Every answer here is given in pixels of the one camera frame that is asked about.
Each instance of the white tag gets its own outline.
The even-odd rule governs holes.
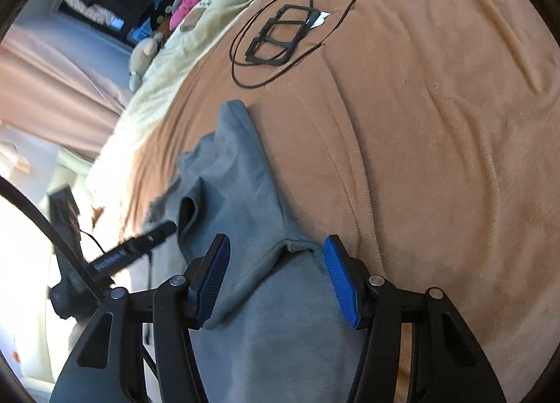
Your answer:
[[[325,13],[324,11],[321,11],[321,14],[317,18],[317,20],[313,23],[313,25],[311,26],[311,29],[314,29],[315,27],[318,27],[319,25],[323,25],[323,23],[325,22],[325,19],[328,16],[330,16],[330,13]]]

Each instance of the pink cloth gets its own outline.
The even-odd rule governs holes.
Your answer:
[[[181,2],[181,5],[179,5],[177,10],[173,13],[171,20],[169,21],[169,29],[175,30],[183,21],[185,16],[189,13],[189,11],[192,10],[194,6],[200,1],[201,0],[183,0],[183,2]]]

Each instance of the blue gripper pad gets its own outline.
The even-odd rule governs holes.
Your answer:
[[[358,294],[348,269],[348,265],[351,265],[349,263],[350,257],[338,235],[330,235],[325,239],[323,257],[329,272],[330,282],[334,287],[334,293],[341,307],[342,316],[350,323],[352,328],[357,328],[361,322],[358,310]]]
[[[210,319],[230,263],[230,239],[217,234],[189,285],[189,304],[196,304],[194,318],[202,326]]]

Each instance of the bed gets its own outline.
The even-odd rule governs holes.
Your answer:
[[[560,50],[544,22],[528,0],[359,0],[319,50],[242,89],[230,45],[269,1],[220,32],[161,103],[146,90],[131,105],[96,163],[97,186],[119,180],[106,193],[124,205],[122,225],[138,228],[175,158],[213,131],[220,104],[243,100],[310,237],[339,234],[404,289],[443,288],[507,400],[520,401],[560,342]],[[350,2],[315,0],[331,15],[298,53]],[[238,80],[274,72],[240,68]]]

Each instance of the power cord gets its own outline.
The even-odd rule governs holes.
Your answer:
[[[99,249],[101,250],[101,252],[102,252],[103,254],[105,254],[105,250],[103,249],[103,247],[101,246],[101,244],[97,241],[97,239],[96,239],[93,235],[91,235],[91,234],[88,233],[88,232],[82,231],[81,229],[80,229],[79,231],[80,231],[81,233],[83,233],[83,234],[86,234],[91,240],[93,240],[93,241],[95,242],[95,244],[99,247]]]
[[[249,31],[251,25],[253,25],[253,23],[259,18],[259,16],[266,11],[271,5],[273,5],[275,2],[277,2],[278,0],[272,0],[270,3],[268,3],[267,5],[265,5],[264,7],[262,7],[259,11],[257,11],[253,16],[251,16],[251,18],[245,23],[245,25],[241,28],[241,30],[237,33],[237,35],[235,35],[233,41],[231,42],[230,45],[230,50],[229,50],[229,56],[230,56],[230,62],[231,62],[231,78],[233,79],[233,82],[235,82],[235,84],[243,89],[258,89],[260,87],[263,87],[265,85],[267,85],[268,83],[278,79],[278,77],[280,77],[281,75],[285,74],[288,70],[290,70],[291,68],[293,68],[294,65],[296,65],[299,61],[303,60],[303,58],[307,57],[309,54],[311,54],[313,51],[317,50],[318,48],[320,48],[324,41],[332,35],[332,33],[338,29],[338,27],[341,26],[343,20],[346,18],[346,16],[348,15],[350,9],[352,8],[352,6],[357,2],[357,0],[352,0],[349,5],[346,7],[346,9],[344,10],[341,18],[339,19],[339,21],[337,22],[337,24],[334,26],[334,28],[329,32],[329,34],[324,37],[319,43],[317,43],[315,46],[313,46],[311,49],[307,50],[306,52],[304,52],[303,54],[301,54],[299,57],[297,57],[293,62],[291,62],[288,66],[286,66],[284,69],[282,69],[281,71],[279,71],[278,73],[276,73],[275,75],[273,75],[272,77],[266,79],[263,82],[254,84],[254,85],[247,85],[247,84],[243,84],[242,82],[240,82],[235,74],[235,67],[236,66],[243,66],[243,67],[248,67],[248,66],[256,66],[256,65],[260,65],[261,63],[242,63],[242,62],[238,62],[236,60],[237,57],[237,51],[239,50],[239,46],[241,44],[241,42],[243,41],[243,38],[245,37],[245,35],[247,34],[247,32]],[[313,0],[309,0],[309,8],[313,7]],[[309,19],[310,17],[310,12],[307,12],[307,19]],[[280,53],[278,53],[276,56],[272,57],[270,60],[274,59],[274,58],[278,58],[280,57],[282,54],[284,54],[284,52],[286,51],[286,49],[283,49]]]

